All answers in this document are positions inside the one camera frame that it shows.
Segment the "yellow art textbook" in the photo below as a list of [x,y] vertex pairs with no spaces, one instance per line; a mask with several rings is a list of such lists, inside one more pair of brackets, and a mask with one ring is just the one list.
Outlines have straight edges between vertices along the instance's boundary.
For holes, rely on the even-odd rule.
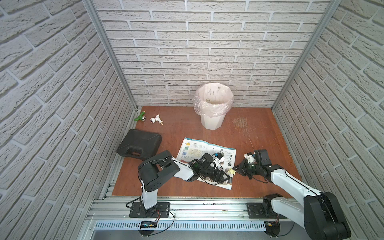
[[200,181],[227,190],[232,189],[236,149],[210,144],[201,140],[184,138],[176,157],[185,162],[194,175],[190,182]]

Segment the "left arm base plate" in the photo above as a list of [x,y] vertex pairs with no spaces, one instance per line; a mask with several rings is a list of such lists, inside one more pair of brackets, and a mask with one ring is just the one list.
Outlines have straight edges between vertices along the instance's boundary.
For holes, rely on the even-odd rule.
[[154,207],[145,209],[141,202],[134,202],[129,214],[130,218],[168,218],[170,202],[158,202]]

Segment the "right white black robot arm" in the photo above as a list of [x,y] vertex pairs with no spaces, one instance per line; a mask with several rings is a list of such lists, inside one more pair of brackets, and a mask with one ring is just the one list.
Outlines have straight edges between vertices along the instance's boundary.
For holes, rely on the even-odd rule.
[[344,240],[351,237],[352,232],[337,197],[314,189],[280,165],[273,165],[267,150],[245,154],[243,161],[233,169],[249,179],[261,176],[296,200],[293,203],[280,194],[264,196],[260,213],[267,218],[284,216],[305,229],[312,240]]

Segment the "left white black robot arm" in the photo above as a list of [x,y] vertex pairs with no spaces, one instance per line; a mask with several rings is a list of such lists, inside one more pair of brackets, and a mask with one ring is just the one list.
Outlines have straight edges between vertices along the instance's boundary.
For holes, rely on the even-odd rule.
[[186,182],[201,179],[214,186],[229,181],[230,175],[219,162],[223,158],[220,153],[205,153],[199,159],[183,163],[174,158],[168,150],[149,158],[138,167],[138,178],[142,184],[141,204],[145,210],[156,207],[158,189],[173,177]]

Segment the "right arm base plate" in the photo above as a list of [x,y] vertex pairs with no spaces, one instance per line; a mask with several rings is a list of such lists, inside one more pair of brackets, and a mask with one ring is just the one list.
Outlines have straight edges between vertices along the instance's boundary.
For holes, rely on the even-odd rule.
[[276,214],[268,203],[246,203],[249,219],[286,219],[287,217]]

